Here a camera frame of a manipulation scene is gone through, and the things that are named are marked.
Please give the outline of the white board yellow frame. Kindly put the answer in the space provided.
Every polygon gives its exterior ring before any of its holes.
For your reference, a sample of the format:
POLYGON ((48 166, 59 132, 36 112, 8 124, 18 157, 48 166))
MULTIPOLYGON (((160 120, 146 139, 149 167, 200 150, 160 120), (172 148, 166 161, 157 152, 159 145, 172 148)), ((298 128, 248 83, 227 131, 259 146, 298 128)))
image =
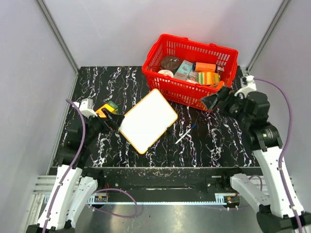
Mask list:
POLYGON ((153 89, 125 114, 119 131, 139 154, 144 154, 177 119, 161 92, 153 89))

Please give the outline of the white marker blue cap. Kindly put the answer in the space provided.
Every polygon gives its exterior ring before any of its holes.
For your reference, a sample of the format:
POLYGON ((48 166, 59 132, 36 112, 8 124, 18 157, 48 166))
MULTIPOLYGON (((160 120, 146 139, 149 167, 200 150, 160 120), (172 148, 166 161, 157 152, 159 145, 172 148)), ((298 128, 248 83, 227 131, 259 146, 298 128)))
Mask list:
POLYGON ((193 124, 177 141, 175 144, 178 144, 186 135, 190 133, 196 127, 196 123, 193 124))

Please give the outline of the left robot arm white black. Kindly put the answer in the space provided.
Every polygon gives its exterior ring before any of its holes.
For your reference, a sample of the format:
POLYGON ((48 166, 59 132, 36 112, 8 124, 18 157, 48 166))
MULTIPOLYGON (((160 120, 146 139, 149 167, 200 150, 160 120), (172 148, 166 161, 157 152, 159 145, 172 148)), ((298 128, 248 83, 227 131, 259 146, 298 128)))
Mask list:
POLYGON ((95 116, 74 120, 67 130, 63 148, 59 151, 59 167, 44 212, 28 233, 73 233, 77 220, 91 194, 104 189, 104 173, 86 167, 90 145, 101 133, 117 130, 124 115, 116 106, 105 104, 95 116))

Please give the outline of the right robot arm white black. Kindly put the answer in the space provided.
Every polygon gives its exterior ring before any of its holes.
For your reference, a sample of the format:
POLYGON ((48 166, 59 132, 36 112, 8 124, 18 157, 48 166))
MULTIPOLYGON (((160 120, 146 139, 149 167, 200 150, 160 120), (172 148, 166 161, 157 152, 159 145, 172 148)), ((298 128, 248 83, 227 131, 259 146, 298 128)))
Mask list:
POLYGON ((201 99, 211 112, 236 119, 260 165, 268 194, 257 188, 239 168, 225 172, 221 187, 226 192, 237 191, 256 213, 264 233, 298 230, 311 224, 311 215, 297 198, 288 174, 283 152, 285 148, 275 126, 268 122, 270 103, 266 94, 253 89, 234 91, 223 86, 217 93, 201 99))

